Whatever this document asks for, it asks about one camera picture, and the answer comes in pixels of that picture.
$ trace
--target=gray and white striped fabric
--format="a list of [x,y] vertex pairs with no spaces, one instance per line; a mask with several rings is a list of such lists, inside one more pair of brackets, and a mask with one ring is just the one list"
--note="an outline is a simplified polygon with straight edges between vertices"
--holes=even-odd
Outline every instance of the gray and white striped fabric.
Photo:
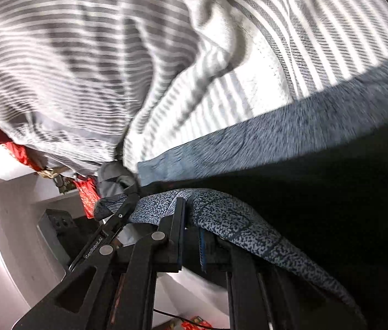
[[0,128],[136,171],[387,59],[385,0],[0,0]]

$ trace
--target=black device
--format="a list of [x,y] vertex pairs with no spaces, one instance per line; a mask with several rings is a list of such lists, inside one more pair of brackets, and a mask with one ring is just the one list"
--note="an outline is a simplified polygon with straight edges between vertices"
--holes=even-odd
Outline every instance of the black device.
[[113,240],[139,199],[128,196],[70,264],[70,273],[13,330],[148,330],[156,273],[181,270],[184,247],[193,242],[199,247],[199,239],[202,267],[226,272],[231,329],[364,328],[352,311],[321,290],[210,232],[195,229],[200,237],[184,244],[183,198],[156,232],[117,247]]
[[86,216],[73,219],[67,211],[50,208],[45,210],[37,224],[47,246],[66,273],[98,226],[94,219],[88,219]]

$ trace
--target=bedding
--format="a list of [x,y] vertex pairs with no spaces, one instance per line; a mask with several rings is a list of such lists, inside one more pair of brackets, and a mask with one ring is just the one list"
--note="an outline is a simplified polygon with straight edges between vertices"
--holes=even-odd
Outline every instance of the bedding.
[[[302,163],[319,165],[318,172],[322,174],[330,163],[349,159],[364,163],[374,160],[379,167],[388,168],[385,128],[388,128],[388,61],[302,103],[259,115],[140,162],[138,179],[142,186],[236,172],[297,179],[298,165],[295,162],[294,166],[286,166],[287,161],[305,155],[310,158],[312,154],[315,161],[307,158]],[[329,156],[321,155],[324,150],[331,150]],[[262,168],[268,165],[272,168],[266,173]],[[299,177],[314,173],[309,167]]]
[[385,0],[0,0],[0,129],[137,172],[385,61]]

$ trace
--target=screw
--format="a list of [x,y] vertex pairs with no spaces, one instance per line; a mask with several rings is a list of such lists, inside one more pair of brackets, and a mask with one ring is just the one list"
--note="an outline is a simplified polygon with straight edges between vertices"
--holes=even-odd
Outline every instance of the screw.
[[113,247],[110,246],[109,244],[105,244],[101,248],[99,248],[99,253],[102,255],[109,255],[113,252]]
[[153,238],[155,241],[160,241],[160,240],[165,238],[165,233],[160,232],[160,231],[154,232],[151,235],[151,238]]

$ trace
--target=black cable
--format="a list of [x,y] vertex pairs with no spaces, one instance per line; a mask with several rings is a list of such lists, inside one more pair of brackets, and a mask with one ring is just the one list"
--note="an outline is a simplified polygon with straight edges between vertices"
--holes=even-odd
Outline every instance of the black cable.
[[216,328],[216,327],[210,327],[210,326],[200,325],[199,323],[195,323],[195,322],[193,322],[193,321],[191,321],[191,320],[182,318],[181,316],[169,314],[169,313],[166,313],[166,312],[161,312],[160,310],[157,310],[157,309],[153,309],[153,311],[156,312],[156,313],[162,314],[162,315],[171,316],[171,317],[173,317],[173,318],[176,318],[176,319],[179,319],[179,320],[182,320],[182,321],[186,321],[186,322],[188,322],[188,323],[190,323],[190,324],[193,324],[193,325],[195,325],[195,326],[203,327],[203,328],[209,329],[209,330],[230,330],[230,329],[219,329],[219,328]]

